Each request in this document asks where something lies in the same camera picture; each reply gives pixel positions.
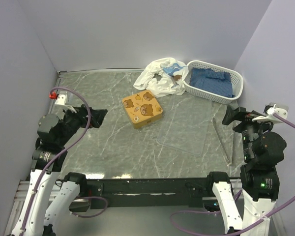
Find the metal tongs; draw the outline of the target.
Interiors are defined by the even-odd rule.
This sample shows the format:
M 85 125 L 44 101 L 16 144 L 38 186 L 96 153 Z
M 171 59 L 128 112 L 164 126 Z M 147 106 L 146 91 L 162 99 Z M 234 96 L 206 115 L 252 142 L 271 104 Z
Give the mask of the metal tongs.
M 224 127 L 216 118 L 212 118 L 212 125 L 217 139 L 223 150 L 223 158 L 227 166 L 233 166 L 236 160 L 237 139 L 233 130 L 237 123 L 233 121 L 230 126 Z

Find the clear plastic tray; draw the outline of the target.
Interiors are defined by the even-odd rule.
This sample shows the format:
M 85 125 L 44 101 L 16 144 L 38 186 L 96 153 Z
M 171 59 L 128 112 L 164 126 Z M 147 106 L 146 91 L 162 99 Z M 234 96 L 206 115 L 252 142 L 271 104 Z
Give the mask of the clear plastic tray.
M 201 155 L 211 120 L 212 101 L 184 93 L 172 95 L 165 110 L 157 143 L 192 155 Z

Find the gold cookie tin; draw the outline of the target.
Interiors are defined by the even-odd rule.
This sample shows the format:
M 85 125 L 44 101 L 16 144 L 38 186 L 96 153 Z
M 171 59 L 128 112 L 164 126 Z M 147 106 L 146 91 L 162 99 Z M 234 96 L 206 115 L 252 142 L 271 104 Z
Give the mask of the gold cookie tin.
M 130 119 L 134 128 L 142 128 L 143 126 L 149 125 L 163 117 L 163 112 L 157 113 L 154 116 L 143 116 L 141 113 L 135 115 Z

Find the silver tin lid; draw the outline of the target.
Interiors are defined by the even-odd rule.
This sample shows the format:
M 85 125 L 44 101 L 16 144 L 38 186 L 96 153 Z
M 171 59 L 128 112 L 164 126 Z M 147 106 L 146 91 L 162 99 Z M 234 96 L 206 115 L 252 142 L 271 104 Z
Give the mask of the silver tin lid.
M 122 99 L 122 105 L 129 120 L 139 113 L 143 116 L 154 116 L 163 112 L 156 96 L 150 90 L 144 90 Z

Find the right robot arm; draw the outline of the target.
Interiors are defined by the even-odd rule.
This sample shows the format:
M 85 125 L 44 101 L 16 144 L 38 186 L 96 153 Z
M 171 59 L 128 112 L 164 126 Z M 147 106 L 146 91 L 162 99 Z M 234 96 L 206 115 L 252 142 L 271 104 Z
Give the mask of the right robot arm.
M 233 131 L 241 134 L 244 164 L 240 168 L 241 193 L 244 196 L 244 214 L 240 216 L 234 199 L 231 180 L 225 172 L 210 172 L 206 192 L 217 198 L 226 234 L 235 236 L 266 236 L 269 217 L 275 207 L 280 181 L 276 165 L 284 159 L 286 141 L 273 132 L 279 123 L 276 118 L 287 118 L 288 111 L 277 104 L 269 104 L 262 115 L 248 112 L 243 107 L 227 106 L 223 125 L 239 124 Z

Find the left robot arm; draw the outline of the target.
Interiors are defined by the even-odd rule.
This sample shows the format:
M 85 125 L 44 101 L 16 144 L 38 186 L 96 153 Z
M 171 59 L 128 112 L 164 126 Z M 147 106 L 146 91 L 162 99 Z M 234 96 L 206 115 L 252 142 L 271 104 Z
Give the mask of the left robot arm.
M 71 203 L 88 193 L 84 174 L 69 173 L 59 192 L 50 196 L 68 153 L 65 144 L 80 129 L 99 128 L 106 109 L 94 110 L 86 105 L 64 111 L 63 118 L 47 114 L 39 120 L 38 138 L 32 154 L 29 188 L 12 236 L 54 236 Z

